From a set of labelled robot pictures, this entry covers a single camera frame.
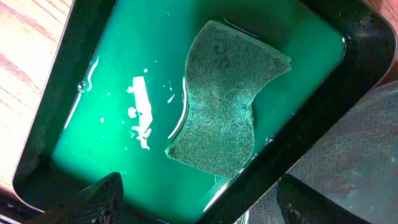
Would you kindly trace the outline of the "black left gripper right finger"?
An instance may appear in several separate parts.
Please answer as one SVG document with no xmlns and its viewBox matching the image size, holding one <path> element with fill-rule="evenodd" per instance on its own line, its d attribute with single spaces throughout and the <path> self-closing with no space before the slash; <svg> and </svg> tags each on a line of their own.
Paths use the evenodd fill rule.
<svg viewBox="0 0 398 224">
<path fill-rule="evenodd" d="M 278 180 L 277 203 L 288 224 L 370 224 L 290 174 Z"/>
</svg>

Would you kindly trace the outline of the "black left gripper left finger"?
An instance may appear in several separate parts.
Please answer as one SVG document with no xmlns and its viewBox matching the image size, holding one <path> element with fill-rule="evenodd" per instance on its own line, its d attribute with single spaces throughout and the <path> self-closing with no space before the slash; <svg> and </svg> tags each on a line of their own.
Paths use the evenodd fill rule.
<svg viewBox="0 0 398 224">
<path fill-rule="evenodd" d="M 26 221 L 26 224 L 113 224 L 119 222 L 124 189 L 121 174 L 112 172 L 76 196 Z"/>
</svg>

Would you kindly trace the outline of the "black rectangular water tray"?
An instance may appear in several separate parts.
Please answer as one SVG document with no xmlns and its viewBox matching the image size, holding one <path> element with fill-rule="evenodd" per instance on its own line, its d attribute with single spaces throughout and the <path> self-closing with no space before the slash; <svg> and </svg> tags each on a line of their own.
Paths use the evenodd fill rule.
<svg viewBox="0 0 398 224">
<path fill-rule="evenodd" d="M 251 104 L 254 136 L 215 119 L 195 133 L 210 174 L 166 155 L 188 111 L 185 61 L 216 21 L 277 49 L 291 69 Z M 75 1 L 13 180 L 43 213 L 112 172 L 119 223 L 241 216 L 391 68 L 397 34 L 362 1 Z"/>
</svg>

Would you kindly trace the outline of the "green scrubbing sponge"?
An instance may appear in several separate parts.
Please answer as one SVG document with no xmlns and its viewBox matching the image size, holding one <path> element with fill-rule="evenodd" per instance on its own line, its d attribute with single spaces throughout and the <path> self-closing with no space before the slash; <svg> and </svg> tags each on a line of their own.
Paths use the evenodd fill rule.
<svg viewBox="0 0 398 224">
<path fill-rule="evenodd" d="M 187 116 L 167 157 L 232 178 L 254 150 L 252 104 L 274 78 L 290 71 L 290 57 L 220 22 L 208 21 L 185 64 Z"/>
</svg>

